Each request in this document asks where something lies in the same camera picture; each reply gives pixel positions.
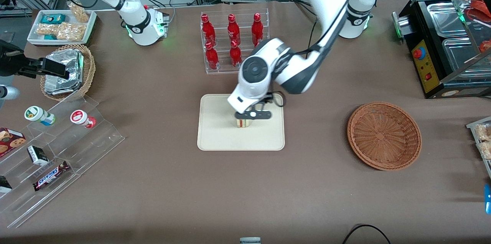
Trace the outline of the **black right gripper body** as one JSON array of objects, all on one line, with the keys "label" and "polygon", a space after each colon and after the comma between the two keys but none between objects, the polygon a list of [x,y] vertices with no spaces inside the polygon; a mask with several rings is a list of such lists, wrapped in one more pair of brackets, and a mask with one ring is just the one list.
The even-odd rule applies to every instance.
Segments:
[{"label": "black right gripper body", "polygon": [[28,58],[21,48],[16,45],[0,41],[0,76],[26,76],[36,78],[40,73],[35,65],[37,60]]}]

